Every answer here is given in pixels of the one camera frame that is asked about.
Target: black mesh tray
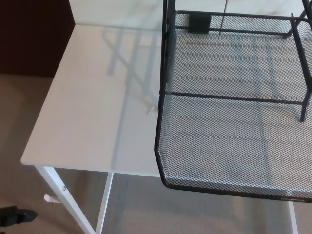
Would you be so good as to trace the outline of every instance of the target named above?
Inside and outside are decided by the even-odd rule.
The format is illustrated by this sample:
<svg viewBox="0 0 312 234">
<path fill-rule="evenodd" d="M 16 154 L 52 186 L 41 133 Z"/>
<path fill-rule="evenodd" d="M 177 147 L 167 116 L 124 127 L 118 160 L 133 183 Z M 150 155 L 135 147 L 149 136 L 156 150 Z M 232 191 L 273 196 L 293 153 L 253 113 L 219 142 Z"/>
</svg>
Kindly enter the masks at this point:
<svg viewBox="0 0 312 234">
<path fill-rule="evenodd" d="M 312 202 L 307 19 L 177 11 L 155 154 L 169 188 Z"/>
</svg>

